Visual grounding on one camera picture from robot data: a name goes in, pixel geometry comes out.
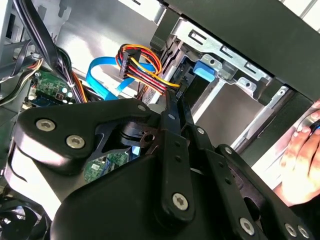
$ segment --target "green circuit board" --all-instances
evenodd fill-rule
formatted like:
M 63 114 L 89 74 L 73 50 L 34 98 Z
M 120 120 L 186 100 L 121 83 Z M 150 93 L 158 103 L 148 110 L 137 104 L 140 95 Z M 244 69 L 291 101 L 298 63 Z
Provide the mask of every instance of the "green circuit board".
M 88 162 L 83 171 L 85 182 L 91 183 L 92 181 L 101 177 L 105 165 L 106 162 L 104 161 L 103 157 Z
M 62 92 L 63 88 L 67 89 L 67 92 L 71 92 L 70 87 L 61 79 L 55 77 L 50 72 L 39 71 L 41 74 L 38 77 L 36 88 L 51 97 L 56 98 L 57 94 L 61 94 L 65 97 L 65 93 Z

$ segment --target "wire bundle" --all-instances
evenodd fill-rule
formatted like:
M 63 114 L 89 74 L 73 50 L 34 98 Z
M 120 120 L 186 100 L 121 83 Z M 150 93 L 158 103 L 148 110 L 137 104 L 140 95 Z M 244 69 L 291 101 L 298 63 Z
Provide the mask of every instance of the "wire bundle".
M 142 45 L 124 44 L 120 47 L 117 55 L 115 56 L 116 63 L 120 68 L 124 59 L 124 52 L 129 49 L 140 50 L 141 57 L 143 57 L 147 62 L 152 64 L 155 71 L 151 72 L 145 69 L 138 61 L 136 61 L 133 57 L 130 57 L 130 61 L 128 61 L 127 63 L 127 77 L 133 78 L 137 80 L 139 83 L 145 84 L 149 88 L 155 90 L 160 95 L 162 95 L 166 91 L 166 88 L 180 87 L 180 85 L 165 81 L 158 76 L 162 71 L 162 64 L 159 58 L 153 51 Z
M 34 67 L 31 68 L 31 70 L 26 71 L 24 73 L 22 73 L 22 75 L 20 76 L 17 85 L 15 86 L 15 88 L 13 89 L 13 91 L 6 97 L 4 97 L 3 99 L 0 100 L 0 106 L 3 106 L 7 103 L 10 103 L 11 101 L 13 101 L 14 99 L 16 99 L 16 97 L 19 95 L 19 93 L 21 92 L 21 90 L 24 88 L 24 86 L 26 85 L 26 83 L 28 82 L 29 78 L 35 74 L 36 71 L 38 71 L 41 67 L 41 65 L 43 64 L 44 60 L 38 60 Z
M 46 63 L 69 85 L 77 103 L 87 103 L 86 92 L 77 75 L 72 71 L 69 55 L 54 44 L 32 1 L 13 0 L 13 4 L 30 40 Z

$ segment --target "red wire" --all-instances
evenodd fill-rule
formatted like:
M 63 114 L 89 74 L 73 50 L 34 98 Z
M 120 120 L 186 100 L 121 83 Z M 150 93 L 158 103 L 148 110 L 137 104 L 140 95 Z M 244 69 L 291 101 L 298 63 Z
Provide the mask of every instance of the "red wire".
M 142 74 L 140 72 L 138 72 L 134 67 L 129 66 L 129 69 L 131 71 L 133 71 L 135 74 L 139 75 L 140 77 L 146 78 L 147 80 L 149 80 L 151 83 L 153 83 L 155 86 L 157 86 L 158 88 L 160 88 L 161 90 L 165 91 L 166 87 L 163 86 L 162 84 L 158 83 L 157 81 L 155 81 L 154 79 L 152 79 L 151 77 L 149 77 L 148 75 Z
M 127 47 L 126 49 L 137 49 L 136 47 Z M 156 65 L 158 67 L 158 69 L 160 69 L 161 65 L 160 65 L 160 62 L 157 60 L 157 58 L 155 57 L 155 55 L 152 53 L 152 52 L 149 52 L 143 48 L 139 48 L 141 50 L 141 52 L 145 53 L 145 54 L 148 54 L 149 56 L 152 56 L 152 58 L 155 60 L 156 62 Z

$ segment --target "blue plastic latch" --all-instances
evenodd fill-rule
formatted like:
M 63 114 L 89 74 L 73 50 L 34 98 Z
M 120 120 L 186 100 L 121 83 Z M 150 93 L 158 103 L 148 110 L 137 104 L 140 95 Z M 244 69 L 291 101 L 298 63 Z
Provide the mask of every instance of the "blue plastic latch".
M 215 80 L 215 70 L 209 67 L 208 65 L 204 64 L 201 61 L 197 61 L 194 68 L 193 73 L 198 75 L 199 77 L 207 80 L 209 83 L 211 83 L 213 80 Z

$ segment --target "mounting hole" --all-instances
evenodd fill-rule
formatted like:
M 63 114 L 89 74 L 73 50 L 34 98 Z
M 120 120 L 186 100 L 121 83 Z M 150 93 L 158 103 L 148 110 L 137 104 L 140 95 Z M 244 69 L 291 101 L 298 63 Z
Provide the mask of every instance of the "mounting hole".
M 228 154 L 232 154 L 232 150 L 229 147 L 225 147 L 224 150 L 228 153 Z
M 145 141 L 146 143 L 150 143 L 150 142 L 153 141 L 154 139 L 155 139 L 155 136 L 152 135 L 152 134 L 148 134 L 148 135 L 146 135 L 146 136 L 144 137 L 144 141 Z
M 178 163 L 181 163 L 182 159 L 180 156 L 175 156 L 175 160 L 178 162 Z
M 231 185 L 231 181 L 229 180 L 229 178 L 226 177 L 224 180 L 227 184 Z
M 138 109 L 140 109 L 141 111 L 144 111 L 144 112 L 146 111 L 146 108 L 142 105 L 138 105 Z
M 282 95 L 284 95 L 285 93 L 286 93 L 285 90 L 280 90 L 278 94 L 279 94 L 280 96 L 282 96 Z
M 197 130 L 200 134 L 205 134 L 205 131 L 202 128 L 198 127 Z
M 176 119 L 176 117 L 175 117 L 175 116 L 173 116 L 172 114 L 168 114 L 168 116 L 169 116 L 169 118 L 171 118 L 171 119 L 173 119 L 173 120 L 175 120 L 175 119 Z

